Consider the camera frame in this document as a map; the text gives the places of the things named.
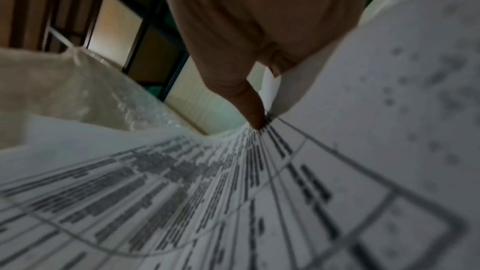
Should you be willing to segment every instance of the plastic sheet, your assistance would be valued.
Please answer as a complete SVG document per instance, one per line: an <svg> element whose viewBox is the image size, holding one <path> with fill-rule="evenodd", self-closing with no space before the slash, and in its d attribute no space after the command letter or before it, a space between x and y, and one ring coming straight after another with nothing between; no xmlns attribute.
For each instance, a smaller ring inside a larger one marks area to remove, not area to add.
<svg viewBox="0 0 480 270"><path fill-rule="evenodd" d="M123 131L191 129L168 106L83 48L62 54L0 49L0 92L4 120L18 120L11 115L21 112Z"/></svg>

